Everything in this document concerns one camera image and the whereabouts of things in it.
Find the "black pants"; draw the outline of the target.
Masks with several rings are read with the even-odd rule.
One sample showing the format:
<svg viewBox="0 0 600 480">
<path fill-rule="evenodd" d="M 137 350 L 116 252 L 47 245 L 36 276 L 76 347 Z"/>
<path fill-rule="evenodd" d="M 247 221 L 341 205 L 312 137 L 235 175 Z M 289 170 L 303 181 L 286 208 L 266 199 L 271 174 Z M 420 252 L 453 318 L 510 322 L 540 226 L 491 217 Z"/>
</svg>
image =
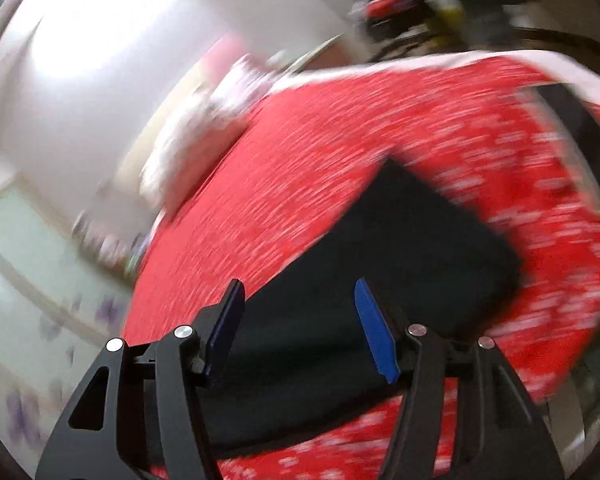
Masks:
<svg viewBox="0 0 600 480">
<path fill-rule="evenodd" d="M 247 300 L 219 382 L 200 395 L 215 453 L 293 445 L 394 395 L 355 311 L 360 278 L 412 322 L 465 341 L 513 300 L 520 274 L 504 236 L 388 160 L 317 243 Z"/>
</svg>

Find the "floral sliding wardrobe door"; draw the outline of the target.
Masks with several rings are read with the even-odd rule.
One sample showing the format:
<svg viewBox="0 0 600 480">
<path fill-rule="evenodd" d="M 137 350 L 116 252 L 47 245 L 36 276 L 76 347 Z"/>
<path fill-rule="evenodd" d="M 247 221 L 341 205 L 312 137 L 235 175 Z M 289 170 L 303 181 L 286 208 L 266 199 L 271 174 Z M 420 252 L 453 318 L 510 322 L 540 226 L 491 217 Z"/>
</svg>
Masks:
<svg viewBox="0 0 600 480">
<path fill-rule="evenodd" d="M 0 439 L 27 474 L 130 300 L 22 184 L 0 190 Z"/>
</svg>

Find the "red floral bedspread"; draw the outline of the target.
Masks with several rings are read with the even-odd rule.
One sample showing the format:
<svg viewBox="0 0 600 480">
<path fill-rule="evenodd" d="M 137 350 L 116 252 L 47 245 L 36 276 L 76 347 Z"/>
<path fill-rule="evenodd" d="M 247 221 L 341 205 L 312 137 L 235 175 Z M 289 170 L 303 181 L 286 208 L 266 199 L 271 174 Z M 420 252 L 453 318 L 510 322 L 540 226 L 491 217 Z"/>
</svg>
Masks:
<svg viewBox="0 0 600 480">
<path fill-rule="evenodd" d="M 600 121 L 600 75 L 553 52 L 426 56 L 291 76 L 173 217 L 124 326 L 158 339 L 245 285 L 232 354 L 201 400 L 227 479 L 370 479 L 399 414 L 354 306 L 493 337 L 532 398 L 600 326 L 600 214 L 535 90 Z"/>
</svg>

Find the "floral white pillow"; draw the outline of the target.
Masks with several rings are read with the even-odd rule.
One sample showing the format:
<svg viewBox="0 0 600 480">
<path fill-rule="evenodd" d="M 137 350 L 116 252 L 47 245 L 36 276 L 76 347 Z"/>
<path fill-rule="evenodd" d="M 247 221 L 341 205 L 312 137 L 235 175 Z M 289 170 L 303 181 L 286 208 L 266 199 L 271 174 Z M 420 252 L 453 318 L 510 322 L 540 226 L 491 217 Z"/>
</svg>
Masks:
<svg viewBox="0 0 600 480">
<path fill-rule="evenodd" d="M 140 172 L 140 196 L 166 218 L 174 217 L 214 166 L 247 129 L 250 110 L 278 75 L 245 55 L 214 87 L 189 92 L 160 128 Z"/>
</svg>

